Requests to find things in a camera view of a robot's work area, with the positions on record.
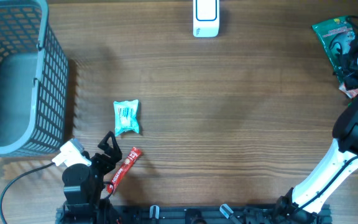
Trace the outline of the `red Nescafe stick sachet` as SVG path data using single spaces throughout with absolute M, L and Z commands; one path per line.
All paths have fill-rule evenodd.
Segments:
M 111 184 L 107 186 L 107 192 L 114 193 L 117 189 L 117 186 L 127 174 L 127 172 L 131 169 L 131 167 L 135 164 L 138 158 L 142 155 L 142 151 L 133 147 L 129 153 L 129 155 L 124 159 L 124 162 L 121 164 L 120 168 L 116 171 L 114 176 L 111 179 Z

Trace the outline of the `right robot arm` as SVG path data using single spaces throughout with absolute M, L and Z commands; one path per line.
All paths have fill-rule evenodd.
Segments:
M 358 25 L 355 16 L 345 21 L 355 31 L 348 49 L 340 47 L 338 59 L 344 86 L 358 88 Z M 312 173 L 300 184 L 281 196 L 275 208 L 266 213 L 271 223 L 322 223 L 321 214 L 328 197 L 358 169 L 358 95 L 338 117 L 333 131 L 332 144 Z

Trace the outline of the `pale teal tissue packet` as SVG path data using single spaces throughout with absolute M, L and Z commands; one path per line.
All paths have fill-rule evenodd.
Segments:
M 140 126 L 137 120 L 139 101 L 115 101 L 113 106 L 115 114 L 115 136 L 128 131 L 139 134 Z

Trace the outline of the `red white small packet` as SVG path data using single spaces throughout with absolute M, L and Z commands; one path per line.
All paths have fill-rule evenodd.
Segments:
M 352 89 L 352 90 L 347 90 L 344 83 L 340 84 L 339 90 L 341 90 L 350 99 L 353 99 L 358 95 L 358 88 Z

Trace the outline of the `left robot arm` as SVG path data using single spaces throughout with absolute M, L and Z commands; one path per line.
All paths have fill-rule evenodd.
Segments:
M 110 196 L 101 197 L 101 192 L 112 182 L 104 181 L 104 176 L 115 169 L 122 159 L 122 152 L 112 131 L 98 144 L 103 150 L 90 158 L 91 165 L 74 164 L 62 174 L 63 193 L 66 201 L 57 209 L 57 224 L 117 224 L 120 214 L 110 202 Z

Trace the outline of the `green 3M gloves packet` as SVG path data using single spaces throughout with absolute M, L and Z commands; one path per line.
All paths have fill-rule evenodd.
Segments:
M 342 59 L 349 53 L 351 42 L 356 36 L 346 17 L 335 17 L 311 26 L 333 66 L 334 76 L 337 76 L 340 83 L 343 82 L 344 76 Z

